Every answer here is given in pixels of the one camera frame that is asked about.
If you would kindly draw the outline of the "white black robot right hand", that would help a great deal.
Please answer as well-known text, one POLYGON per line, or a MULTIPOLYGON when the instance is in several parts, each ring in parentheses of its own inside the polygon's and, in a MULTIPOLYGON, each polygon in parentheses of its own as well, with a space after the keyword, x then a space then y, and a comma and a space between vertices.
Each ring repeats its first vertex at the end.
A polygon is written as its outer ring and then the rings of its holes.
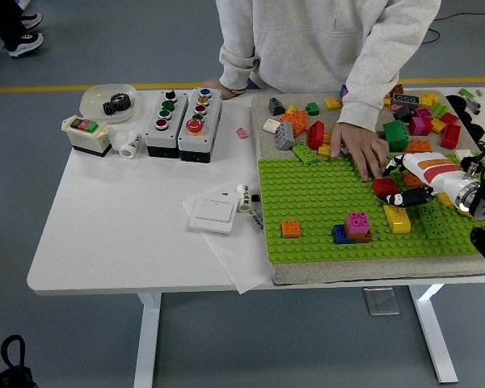
POLYGON ((460 166, 437 152, 394 156, 386 165, 383 175, 387 176, 398 167, 411 172, 425 184, 425 187, 379 196, 387 204, 401 208, 428 204, 437 193, 445 193, 454 204, 459 205, 465 194, 479 186, 476 178, 468 178, 460 166))

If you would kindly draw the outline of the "person's left hand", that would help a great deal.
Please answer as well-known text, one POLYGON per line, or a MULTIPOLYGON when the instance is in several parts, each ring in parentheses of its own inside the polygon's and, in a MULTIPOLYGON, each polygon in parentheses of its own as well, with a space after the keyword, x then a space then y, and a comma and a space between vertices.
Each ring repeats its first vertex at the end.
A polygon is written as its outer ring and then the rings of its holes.
POLYGON ((375 132, 348 123, 337 123, 331 135, 331 157, 338 158, 344 146, 354 159, 363 181, 372 175, 382 177, 389 154, 389 144, 375 132))

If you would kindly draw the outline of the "person's right hand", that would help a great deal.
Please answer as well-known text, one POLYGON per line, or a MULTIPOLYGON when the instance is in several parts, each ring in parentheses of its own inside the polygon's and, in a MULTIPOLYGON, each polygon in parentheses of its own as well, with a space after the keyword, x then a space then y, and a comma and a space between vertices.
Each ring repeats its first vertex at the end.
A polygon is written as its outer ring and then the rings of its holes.
POLYGON ((246 92, 245 89, 235 90, 223 86, 218 78, 212 78, 204 82, 204 87, 209 89, 219 89, 223 100, 232 99, 246 92))

